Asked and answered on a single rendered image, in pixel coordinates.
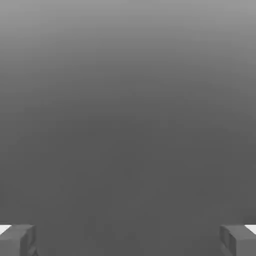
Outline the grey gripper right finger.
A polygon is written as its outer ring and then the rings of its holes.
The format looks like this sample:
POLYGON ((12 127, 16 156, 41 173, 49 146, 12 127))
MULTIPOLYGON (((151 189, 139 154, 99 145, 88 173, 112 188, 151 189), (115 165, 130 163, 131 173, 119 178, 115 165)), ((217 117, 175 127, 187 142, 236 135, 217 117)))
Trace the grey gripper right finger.
POLYGON ((219 239, 223 256, 256 256, 256 224, 221 225, 219 239))

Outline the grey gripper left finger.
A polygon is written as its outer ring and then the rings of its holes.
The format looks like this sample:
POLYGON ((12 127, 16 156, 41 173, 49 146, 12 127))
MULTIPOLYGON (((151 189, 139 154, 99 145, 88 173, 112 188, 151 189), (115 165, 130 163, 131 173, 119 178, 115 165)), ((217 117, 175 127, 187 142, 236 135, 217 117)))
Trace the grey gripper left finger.
POLYGON ((0 224, 0 256, 38 256, 36 226, 0 224))

